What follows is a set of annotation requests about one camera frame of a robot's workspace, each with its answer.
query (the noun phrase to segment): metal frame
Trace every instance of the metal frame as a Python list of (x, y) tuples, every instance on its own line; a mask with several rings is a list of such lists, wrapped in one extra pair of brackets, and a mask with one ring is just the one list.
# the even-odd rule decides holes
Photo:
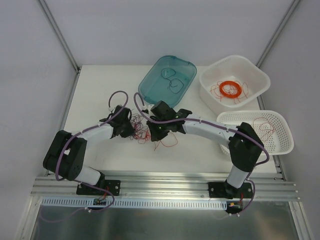
[[(302, 0), (293, 0), (265, 47), (258, 63), (262, 66), (266, 57), (273, 49), (281, 32), (286, 27), (293, 13), (297, 10)], [(77, 86), (80, 67), (77, 65), (68, 44), (66, 43), (45, 0), (37, 0), (45, 17), (50, 23), (58, 40), (61, 43), (70, 63), (77, 72), (74, 79), (65, 112), (60, 123), (63, 129), (69, 113), (71, 102)], [(265, 109), (263, 98), (258, 97), (260, 109)], [(289, 202), (296, 230), (300, 239), (314, 239), (306, 220), (303, 205), (294, 182), (286, 181), (278, 156), (274, 158), (277, 172), (275, 174), (253, 173), (251, 179), (256, 184), (255, 201)], [(167, 172), (128, 172), (128, 171), (103, 171), (107, 179), (121, 180), (121, 192), (117, 198), (122, 199), (176, 199), (176, 200), (210, 200), (207, 182), (224, 181), (226, 173), (167, 173)], [(33, 226), (36, 223), (40, 203), (44, 196), (72, 196), (80, 198), (76, 193), (77, 183), (70, 181), (56, 181), (53, 174), (47, 171), (45, 176), (39, 176), (34, 182), (31, 200), (23, 227), (19, 231), (19, 239), (30, 239)]]
[[(130, 199), (221, 200), (209, 198), (208, 182), (226, 180), (227, 173), (172, 173), (104, 171), (108, 180), (120, 180), (120, 195)], [(300, 200), (296, 184), (283, 181), (280, 173), (252, 174), (255, 183), (255, 201), (297, 202)], [(76, 195), (78, 183), (56, 181), (54, 174), (37, 177), (31, 196)]]

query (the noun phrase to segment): white wall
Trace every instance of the white wall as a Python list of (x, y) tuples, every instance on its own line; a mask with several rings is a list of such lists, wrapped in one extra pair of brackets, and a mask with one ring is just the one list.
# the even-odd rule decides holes
[(282, 114), (294, 138), (281, 157), (296, 181), (315, 239), (320, 239), (320, 1), (303, 0), (262, 66), (271, 79), (266, 108)]
[(75, 72), (37, 1), (0, 2), (0, 234), (14, 238)]
[(79, 65), (259, 60), (292, 0), (47, 0)]

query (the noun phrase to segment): black mounting plate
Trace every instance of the black mounting plate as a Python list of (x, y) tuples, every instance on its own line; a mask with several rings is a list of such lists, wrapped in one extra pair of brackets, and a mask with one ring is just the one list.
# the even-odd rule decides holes
[[(208, 182), (209, 197), (210, 198), (221, 198), (219, 192), (223, 192), (225, 189), (225, 182), (216, 181)], [(251, 183), (244, 182), (239, 188), (238, 192), (233, 196), (234, 199), (241, 199), (241, 193), (243, 193), (243, 199), (251, 199), (253, 196), (253, 190)]]
[[(112, 193), (114, 196), (119, 196), (120, 194), (120, 180), (105, 180), (104, 186), (100, 186), (102, 189), (108, 189), (110, 193)], [(77, 195), (92, 195), (92, 196), (102, 196), (105, 194), (104, 191), (100, 191), (94, 188), (91, 188), (89, 186), (80, 184), (76, 188), (76, 194)]]

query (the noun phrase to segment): teal plastic tray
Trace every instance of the teal plastic tray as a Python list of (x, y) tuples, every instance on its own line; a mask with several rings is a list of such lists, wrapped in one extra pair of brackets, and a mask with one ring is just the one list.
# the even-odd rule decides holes
[(197, 68), (191, 62), (176, 56), (163, 56), (144, 77), (138, 91), (149, 104), (164, 101), (173, 108), (185, 95), (196, 74)]

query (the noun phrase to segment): white plastic basket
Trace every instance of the white plastic basket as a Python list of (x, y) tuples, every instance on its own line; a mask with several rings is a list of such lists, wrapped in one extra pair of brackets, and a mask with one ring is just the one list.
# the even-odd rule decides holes
[[(216, 121), (231, 125), (240, 125), (242, 122), (250, 124), (270, 155), (288, 154), (294, 148), (294, 140), (286, 120), (275, 111), (223, 112)], [(221, 149), (225, 154), (230, 154), (227, 147), (221, 145)]]
[[(228, 56), (210, 66), (200, 75), (200, 98), (217, 115), (222, 112), (243, 110), (244, 105), (261, 95), (270, 87), (270, 78), (247, 58), (239, 55)], [(248, 94), (241, 99), (219, 98), (211, 93), (212, 86), (220, 81), (238, 81), (247, 84)]]

